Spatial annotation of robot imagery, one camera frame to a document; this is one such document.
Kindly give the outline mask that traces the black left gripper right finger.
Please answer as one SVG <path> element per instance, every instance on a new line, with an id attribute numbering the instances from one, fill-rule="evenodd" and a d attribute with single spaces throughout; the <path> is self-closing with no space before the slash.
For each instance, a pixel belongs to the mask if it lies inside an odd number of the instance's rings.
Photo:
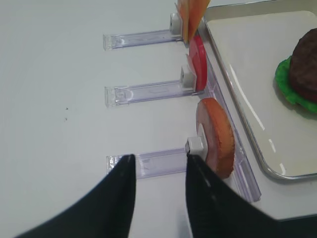
<path id="1" fill-rule="evenodd" d="M 186 206 L 195 238 L 315 238 L 317 217 L 278 221 L 236 194 L 197 155 L 187 155 Z"/>

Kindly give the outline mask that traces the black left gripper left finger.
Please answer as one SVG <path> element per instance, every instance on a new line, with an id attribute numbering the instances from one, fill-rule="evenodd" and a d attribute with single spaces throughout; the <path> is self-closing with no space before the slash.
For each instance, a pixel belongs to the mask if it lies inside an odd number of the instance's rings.
<path id="1" fill-rule="evenodd" d="M 88 194 L 21 238 L 126 238 L 136 198 L 136 158 L 123 156 Z"/>

